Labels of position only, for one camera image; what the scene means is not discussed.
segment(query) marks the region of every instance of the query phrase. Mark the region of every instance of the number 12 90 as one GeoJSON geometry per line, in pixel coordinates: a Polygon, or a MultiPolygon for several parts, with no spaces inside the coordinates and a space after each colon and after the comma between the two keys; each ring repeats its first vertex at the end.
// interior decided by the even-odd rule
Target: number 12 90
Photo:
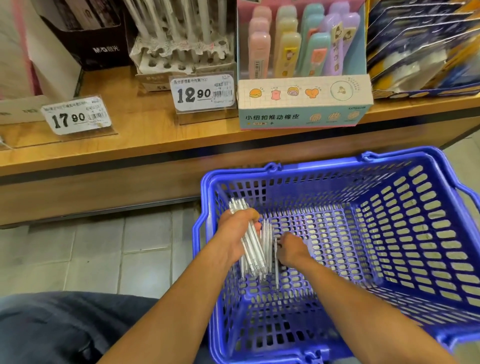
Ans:
{"type": "MultiPolygon", "coordinates": [[[[179,93],[179,100],[177,101],[179,104],[181,104],[183,102],[183,89],[181,88],[180,90],[178,90],[178,93],[179,93]]],[[[205,91],[204,90],[198,90],[197,91],[197,98],[209,98],[210,95],[212,94],[212,92],[210,91],[210,89],[206,89],[205,91]]],[[[189,87],[185,90],[185,101],[186,102],[194,102],[195,101],[195,89],[193,87],[189,87]]]]}

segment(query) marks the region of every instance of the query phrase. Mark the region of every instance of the pants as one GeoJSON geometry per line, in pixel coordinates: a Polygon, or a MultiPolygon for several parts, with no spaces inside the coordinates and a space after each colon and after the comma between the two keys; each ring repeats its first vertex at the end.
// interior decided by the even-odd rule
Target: pants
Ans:
{"type": "MultiPolygon", "coordinates": [[[[0,298],[0,364],[91,364],[157,299],[90,292],[0,298]]],[[[213,364],[205,340],[195,364],[213,364]]]]}

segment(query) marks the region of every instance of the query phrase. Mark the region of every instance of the person's right hand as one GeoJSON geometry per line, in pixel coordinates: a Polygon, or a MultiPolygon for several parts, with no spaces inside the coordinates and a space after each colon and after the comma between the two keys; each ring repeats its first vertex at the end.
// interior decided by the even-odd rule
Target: person's right hand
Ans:
{"type": "Polygon", "coordinates": [[[286,232],[280,238],[276,255],[283,265],[297,270],[302,261],[312,259],[302,238],[289,232],[286,232]]]}

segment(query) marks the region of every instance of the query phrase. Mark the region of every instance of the tile floor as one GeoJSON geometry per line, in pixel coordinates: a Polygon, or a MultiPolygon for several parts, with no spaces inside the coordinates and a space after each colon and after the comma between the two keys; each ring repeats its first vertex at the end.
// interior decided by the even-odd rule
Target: tile floor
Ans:
{"type": "MultiPolygon", "coordinates": [[[[480,132],[445,153],[480,194],[480,132]]],[[[480,214],[466,203],[480,227],[480,214]]],[[[192,259],[199,211],[188,203],[0,230],[0,296],[66,290],[159,298],[192,259]]],[[[480,342],[456,355],[461,364],[480,363],[480,342]]]]}

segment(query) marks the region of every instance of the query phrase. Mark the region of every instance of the price tag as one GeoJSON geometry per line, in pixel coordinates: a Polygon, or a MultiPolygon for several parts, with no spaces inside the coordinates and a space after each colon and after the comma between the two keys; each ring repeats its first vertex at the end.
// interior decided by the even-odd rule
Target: price tag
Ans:
{"type": "Polygon", "coordinates": [[[222,109],[235,104],[235,83],[231,74],[173,78],[170,88],[178,111],[222,109]]]}
{"type": "Polygon", "coordinates": [[[84,132],[112,125],[107,108],[99,96],[45,105],[40,111],[56,135],[84,132]]]}

